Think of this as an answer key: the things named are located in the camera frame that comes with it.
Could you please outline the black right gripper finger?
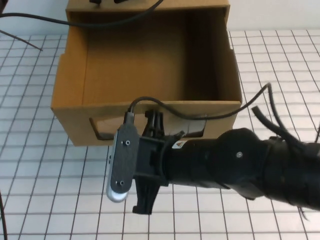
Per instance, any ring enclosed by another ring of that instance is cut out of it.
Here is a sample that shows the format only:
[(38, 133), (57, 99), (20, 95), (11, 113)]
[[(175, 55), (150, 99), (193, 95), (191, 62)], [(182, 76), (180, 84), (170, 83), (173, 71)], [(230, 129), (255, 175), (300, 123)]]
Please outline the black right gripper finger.
[(135, 179), (137, 203), (132, 212), (138, 215), (151, 215), (160, 184), (146, 178)]
[(143, 135), (150, 138), (163, 138), (165, 136), (163, 113), (158, 110), (147, 110), (145, 117), (147, 123)]

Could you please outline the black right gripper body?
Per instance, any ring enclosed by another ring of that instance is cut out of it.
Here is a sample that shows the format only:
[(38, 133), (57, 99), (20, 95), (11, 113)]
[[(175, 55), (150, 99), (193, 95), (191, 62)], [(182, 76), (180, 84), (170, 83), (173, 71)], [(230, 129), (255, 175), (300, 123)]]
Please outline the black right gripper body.
[(141, 136), (139, 138), (138, 155), (135, 181), (156, 183), (160, 186), (168, 186), (169, 182), (165, 177), (164, 160), (175, 143), (175, 136), (164, 136), (153, 138)]

